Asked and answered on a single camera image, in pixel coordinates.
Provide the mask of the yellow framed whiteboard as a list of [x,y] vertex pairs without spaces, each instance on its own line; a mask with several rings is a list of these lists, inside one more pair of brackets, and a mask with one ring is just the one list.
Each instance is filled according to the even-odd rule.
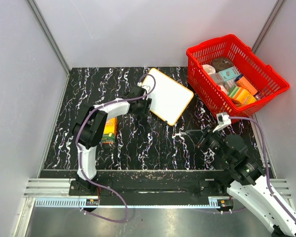
[[150,86],[150,111],[173,126],[189,105],[194,93],[156,68],[150,69],[148,73],[149,76],[142,83]]

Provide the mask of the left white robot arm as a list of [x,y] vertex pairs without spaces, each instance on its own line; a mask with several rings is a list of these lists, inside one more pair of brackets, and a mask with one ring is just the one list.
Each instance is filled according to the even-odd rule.
[[78,171],[71,182],[70,195],[77,192],[92,195],[96,192],[97,183],[93,180],[97,175],[96,149],[103,137],[106,122],[128,113],[148,115],[152,103],[148,96],[151,93],[151,90],[136,85],[121,98],[82,110],[72,128],[78,152]]

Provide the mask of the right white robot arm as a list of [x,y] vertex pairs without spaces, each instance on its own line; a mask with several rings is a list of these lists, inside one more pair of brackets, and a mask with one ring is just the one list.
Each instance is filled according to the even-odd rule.
[[296,212],[274,189],[263,168],[247,155],[248,147],[242,137],[223,137],[209,125],[195,133],[195,145],[210,149],[225,163],[222,175],[214,181],[216,193],[240,201],[273,237],[296,237]]

